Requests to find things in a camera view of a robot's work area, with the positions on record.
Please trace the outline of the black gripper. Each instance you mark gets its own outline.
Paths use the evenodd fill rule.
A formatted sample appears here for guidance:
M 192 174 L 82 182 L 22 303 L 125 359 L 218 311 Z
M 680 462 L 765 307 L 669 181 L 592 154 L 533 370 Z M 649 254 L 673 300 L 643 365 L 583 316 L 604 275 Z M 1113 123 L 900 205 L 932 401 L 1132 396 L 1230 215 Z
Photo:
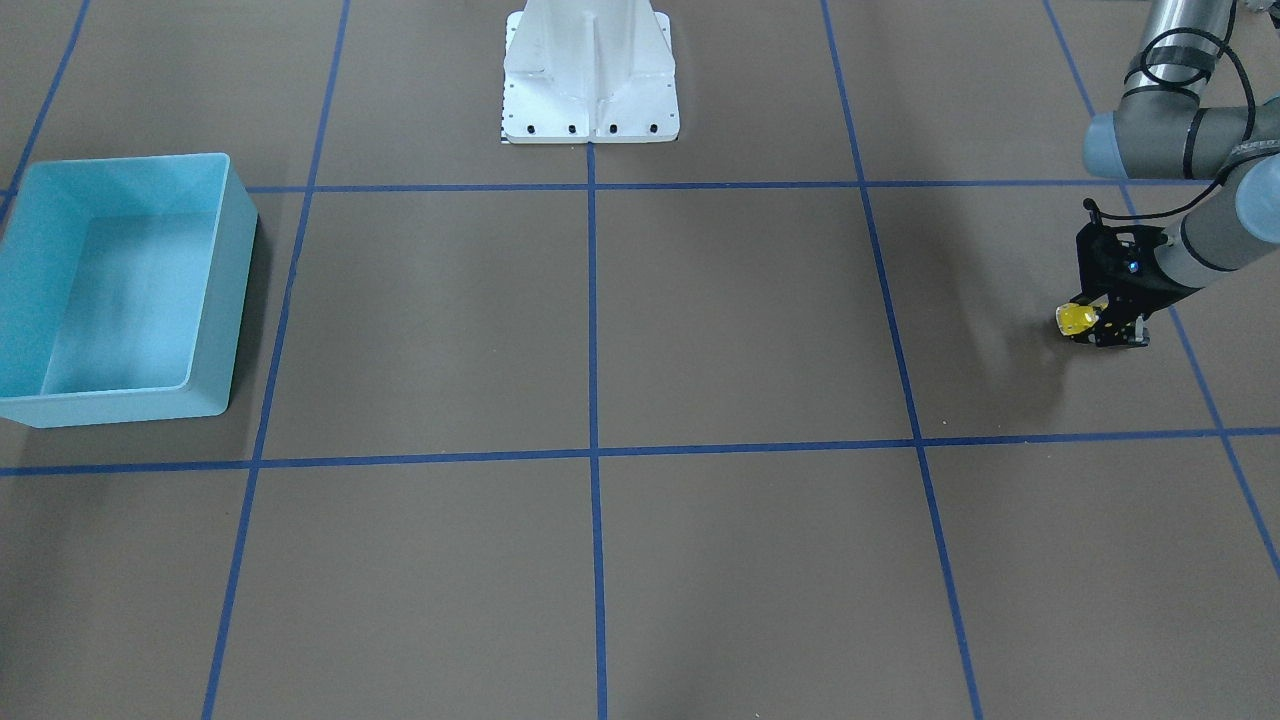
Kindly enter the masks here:
M 1076 304 L 1103 309 L 1094 324 L 1098 348 L 1144 348 L 1148 323 L 1198 290 L 1176 282 L 1161 269 L 1156 251 L 1169 243 L 1155 225 L 1108 225 L 1093 199 L 1083 208 L 1089 220 L 1075 240 L 1080 292 Z

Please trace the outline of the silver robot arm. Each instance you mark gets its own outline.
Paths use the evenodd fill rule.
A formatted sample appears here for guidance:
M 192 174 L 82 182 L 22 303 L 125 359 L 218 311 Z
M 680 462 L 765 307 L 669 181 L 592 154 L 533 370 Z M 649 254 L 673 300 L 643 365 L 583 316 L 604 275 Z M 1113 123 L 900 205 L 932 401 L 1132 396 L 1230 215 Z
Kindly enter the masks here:
M 1230 45 L 1235 18 L 1234 1 L 1153 3 L 1116 109 L 1091 122 L 1092 176 L 1204 187 L 1164 214 L 1085 200 L 1080 291 L 1055 313 L 1069 340 L 1143 347 L 1153 314 L 1277 250 L 1277 101 L 1257 99 Z

